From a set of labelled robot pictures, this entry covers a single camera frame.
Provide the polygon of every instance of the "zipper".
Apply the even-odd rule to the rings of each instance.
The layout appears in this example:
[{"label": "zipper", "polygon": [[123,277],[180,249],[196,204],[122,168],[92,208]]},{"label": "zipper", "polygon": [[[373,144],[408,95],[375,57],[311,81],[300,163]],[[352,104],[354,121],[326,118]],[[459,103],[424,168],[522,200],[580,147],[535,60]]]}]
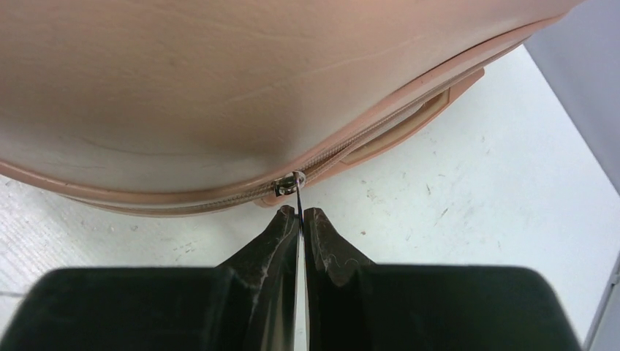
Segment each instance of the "zipper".
[{"label": "zipper", "polygon": [[[440,94],[447,88],[453,86],[454,84],[458,83],[460,80],[463,80],[465,77],[469,76],[473,72],[479,70],[480,68],[489,64],[490,62],[496,60],[498,57],[503,56],[506,52],[509,52],[513,48],[516,48],[520,44],[521,43],[519,42],[517,45],[514,45],[513,47],[508,48],[506,50],[503,50],[502,52],[497,53],[496,55],[493,55],[492,57],[487,58],[486,60],[480,62],[479,64],[476,64],[473,67],[470,67],[469,69],[465,70],[461,74],[456,75],[455,77],[449,80],[446,80],[444,83],[431,89],[430,91],[427,91],[424,95],[417,98],[416,100],[410,102],[409,104],[406,104],[403,107],[400,107],[398,110],[374,122],[373,124],[365,128],[364,130],[359,131],[358,133],[352,135],[351,137],[348,137],[346,140],[343,140],[340,143],[336,144],[332,148],[329,148],[328,150],[323,151],[320,154],[316,155],[315,157],[313,157],[312,159],[304,163],[297,171],[305,175],[303,184],[305,185],[305,184],[311,183],[318,176],[320,176],[325,171],[332,168],[332,166],[340,162],[348,154],[350,154],[357,148],[364,146],[367,142],[378,137],[383,132],[386,132],[390,127],[392,127],[393,125],[396,125],[394,124],[394,121],[396,119],[401,118],[401,120],[403,121],[404,119],[408,118],[411,115],[411,113],[406,113],[406,112],[409,112],[412,107],[416,107],[416,105],[422,106],[423,103],[426,103],[427,101],[435,97],[437,94]],[[196,214],[200,212],[222,210],[228,207],[232,207],[234,205],[240,205],[242,203],[247,203],[253,200],[257,200],[257,199],[260,199],[261,197],[265,197],[273,193],[276,193],[276,196],[290,195],[295,191],[290,192],[290,194],[279,194],[279,192],[282,190],[281,185],[285,183],[287,180],[290,180],[290,176],[292,174],[294,173],[288,173],[282,178],[277,178],[274,181],[261,184],[260,186],[257,186],[248,191],[245,191],[245,192],[242,192],[236,195],[232,195],[229,197],[224,197],[222,199],[211,201],[209,203],[203,203],[200,205],[190,205],[190,206],[184,206],[184,207],[176,207],[176,208],[131,208],[130,211],[134,212],[135,214],[156,214],[156,215],[157,214],[161,214],[161,215]]]}]

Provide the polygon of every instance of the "scuffed white surface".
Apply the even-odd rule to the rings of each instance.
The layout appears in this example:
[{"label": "scuffed white surface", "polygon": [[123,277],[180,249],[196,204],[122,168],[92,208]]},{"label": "scuffed white surface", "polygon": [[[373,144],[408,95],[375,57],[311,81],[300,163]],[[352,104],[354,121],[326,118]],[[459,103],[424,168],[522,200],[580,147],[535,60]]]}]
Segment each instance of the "scuffed white surface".
[{"label": "scuffed white surface", "polygon": [[[619,196],[523,48],[407,142],[302,195],[377,262],[535,269],[581,340],[620,250]],[[216,265],[274,214],[248,204],[185,219],[122,216],[5,178],[0,198],[9,293],[68,265]],[[0,301],[6,322],[19,298]]]}]

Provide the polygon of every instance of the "bag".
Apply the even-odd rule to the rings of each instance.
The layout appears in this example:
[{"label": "bag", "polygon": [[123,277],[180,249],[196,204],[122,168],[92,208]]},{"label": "bag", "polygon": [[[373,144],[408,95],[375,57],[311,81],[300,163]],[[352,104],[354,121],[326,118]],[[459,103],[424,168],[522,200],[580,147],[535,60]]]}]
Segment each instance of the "bag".
[{"label": "bag", "polygon": [[579,0],[6,1],[0,173],[130,214],[257,201],[406,140]]}]

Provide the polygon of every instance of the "beige leather surface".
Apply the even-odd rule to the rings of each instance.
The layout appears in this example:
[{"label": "beige leather surface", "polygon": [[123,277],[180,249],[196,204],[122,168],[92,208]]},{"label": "beige leather surface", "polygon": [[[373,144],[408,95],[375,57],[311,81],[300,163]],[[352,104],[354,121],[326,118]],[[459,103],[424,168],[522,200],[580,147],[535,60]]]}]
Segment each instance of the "beige leather surface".
[{"label": "beige leather surface", "polygon": [[0,159],[128,192],[234,184],[578,2],[2,1]]}]

